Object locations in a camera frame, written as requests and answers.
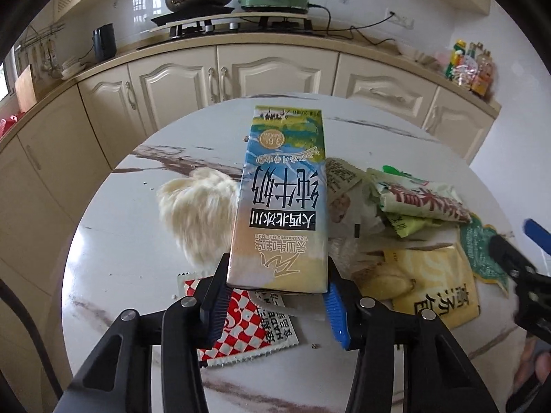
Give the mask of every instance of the silver bolt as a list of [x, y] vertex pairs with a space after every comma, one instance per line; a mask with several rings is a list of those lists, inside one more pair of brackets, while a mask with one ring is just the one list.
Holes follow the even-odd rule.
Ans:
[[183, 307], [193, 307], [197, 304], [197, 299], [194, 298], [194, 297], [184, 297], [182, 298], [182, 300], [180, 301], [180, 304], [183, 306]]
[[133, 320], [135, 317], [136, 317], [136, 311], [132, 310], [132, 309], [125, 310], [121, 314], [121, 320], [122, 321], [130, 321], [130, 320]]
[[423, 309], [421, 311], [421, 317], [425, 320], [434, 320], [436, 318], [436, 313], [431, 309]]
[[360, 306], [365, 307], [366, 309], [371, 309], [375, 307], [375, 300], [370, 297], [364, 297], [360, 300]]

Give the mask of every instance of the white marble table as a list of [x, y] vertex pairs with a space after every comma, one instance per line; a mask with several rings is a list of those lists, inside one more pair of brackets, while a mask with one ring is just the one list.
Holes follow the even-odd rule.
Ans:
[[[453, 184], [467, 206], [500, 233], [511, 226], [488, 189], [450, 149], [410, 123], [364, 103], [321, 95], [235, 99], [192, 113], [154, 134], [101, 186], [79, 224], [67, 260], [62, 313], [75, 373], [113, 319], [174, 302], [176, 276], [192, 271], [158, 220], [156, 189], [210, 166], [239, 179], [256, 104], [320, 108], [327, 156], [359, 168], [392, 165], [427, 180]], [[498, 407], [503, 410], [523, 347], [512, 321], [516, 299], [477, 283], [481, 315], [455, 329]], [[323, 309], [319, 296], [305, 301]], [[330, 326], [294, 320], [301, 344], [250, 362], [202, 370], [211, 412], [340, 412], [351, 387], [356, 352], [345, 352]], [[320, 345], [313, 349], [311, 344]], [[395, 410], [401, 411], [403, 360], [397, 352]], [[162, 411], [160, 355], [154, 350], [153, 411]]]

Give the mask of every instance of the black electric kettle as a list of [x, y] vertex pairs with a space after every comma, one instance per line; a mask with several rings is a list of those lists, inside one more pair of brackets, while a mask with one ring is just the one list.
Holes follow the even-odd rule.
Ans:
[[94, 30], [92, 40], [94, 41], [94, 53], [97, 62], [111, 59], [117, 54], [113, 23], [104, 24], [104, 26]]

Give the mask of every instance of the carton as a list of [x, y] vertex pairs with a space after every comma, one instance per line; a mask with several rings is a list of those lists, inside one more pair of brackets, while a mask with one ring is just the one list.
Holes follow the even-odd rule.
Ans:
[[228, 285], [326, 292], [326, 210], [321, 111], [257, 106], [233, 228]]

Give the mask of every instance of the power outlet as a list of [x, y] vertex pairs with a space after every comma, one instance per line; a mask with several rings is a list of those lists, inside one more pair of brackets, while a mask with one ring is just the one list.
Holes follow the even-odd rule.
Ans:
[[413, 23], [415, 21], [414, 19], [412, 19], [410, 17], [406, 17], [405, 15], [403, 15], [403, 14], [397, 12], [397, 11], [393, 11], [392, 9], [389, 9], [389, 8], [386, 9], [385, 19], [387, 17], [391, 16], [391, 12], [394, 12], [394, 15], [390, 19], [388, 19], [389, 23], [397, 24], [398, 26], [402, 26], [403, 28], [406, 28], [407, 30], [412, 30], [413, 29]]

